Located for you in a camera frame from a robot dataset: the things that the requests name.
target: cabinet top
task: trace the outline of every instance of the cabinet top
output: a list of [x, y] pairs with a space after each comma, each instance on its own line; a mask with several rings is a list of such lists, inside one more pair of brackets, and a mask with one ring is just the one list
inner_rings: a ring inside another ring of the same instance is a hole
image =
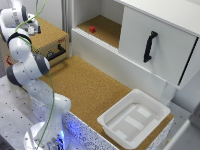
[[115, 1], [200, 37], [200, 0]]

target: drawer knob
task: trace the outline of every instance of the drawer knob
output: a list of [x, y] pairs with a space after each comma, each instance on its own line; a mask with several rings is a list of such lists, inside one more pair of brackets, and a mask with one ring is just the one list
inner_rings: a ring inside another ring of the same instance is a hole
[[147, 45], [146, 45], [146, 50], [144, 53], [144, 63], [148, 62], [151, 59], [150, 51], [151, 51], [151, 46], [152, 46], [152, 40], [158, 36], [158, 33], [152, 31], [151, 35], [149, 36], [148, 40], [147, 40]]

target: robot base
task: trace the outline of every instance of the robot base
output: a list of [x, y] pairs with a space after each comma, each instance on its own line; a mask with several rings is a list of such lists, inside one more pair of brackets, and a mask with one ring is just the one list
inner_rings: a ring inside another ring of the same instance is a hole
[[[42, 128], [42, 126], [44, 124], [45, 124], [44, 122], [35, 124], [34, 126], [32, 126], [29, 129], [29, 131], [26, 132], [26, 134], [24, 136], [24, 149], [25, 150], [36, 150], [36, 148], [38, 146], [38, 144], [37, 144], [38, 142], [34, 141], [34, 137], [37, 135], [37, 133], [39, 132], [39, 130]], [[69, 145], [70, 138], [68, 136], [68, 133], [62, 133], [62, 134], [64, 134], [64, 135], [62, 135], [63, 143], [64, 143], [63, 150], [66, 150]], [[46, 145], [41, 145], [40, 147], [38, 147], [38, 150], [57, 150], [57, 146], [55, 146], [52, 142], [49, 142]]]

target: cabinet door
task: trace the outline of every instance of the cabinet door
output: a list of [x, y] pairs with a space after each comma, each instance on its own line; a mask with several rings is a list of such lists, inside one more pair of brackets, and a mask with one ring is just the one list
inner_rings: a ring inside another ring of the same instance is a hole
[[[144, 63], [147, 41], [152, 31], [158, 36], [152, 39], [152, 58]], [[125, 7], [119, 53], [178, 85], [196, 39], [191, 34]]]

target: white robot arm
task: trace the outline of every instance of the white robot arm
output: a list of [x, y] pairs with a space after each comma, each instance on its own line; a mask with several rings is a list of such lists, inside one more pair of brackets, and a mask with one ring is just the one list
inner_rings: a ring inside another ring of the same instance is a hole
[[[7, 69], [7, 77], [14, 85], [24, 86], [31, 99], [42, 102], [47, 108], [45, 125], [36, 137], [37, 141], [40, 141], [53, 104], [53, 90], [38, 78], [49, 72], [50, 65], [42, 55], [32, 54], [31, 46], [19, 38], [21, 36], [31, 43], [29, 35], [41, 32], [37, 20], [32, 19], [20, 26], [15, 32], [15, 28], [20, 23], [27, 21], [33, 15], [27, 14], [21, 0], [10, 0], [9, 2], [12, 8], [4, 9], [0, 12], [0, 34], [3, 40], [7, 42], [11, 56], [18, 63]], [[71, 101], [62, 95], [55, 93], [54, 100], [51, 120], [40, 147], [52, 142], [52, 139], [55, 139], [62, 131], [62, 114], [67, 113], [71, 108]]]

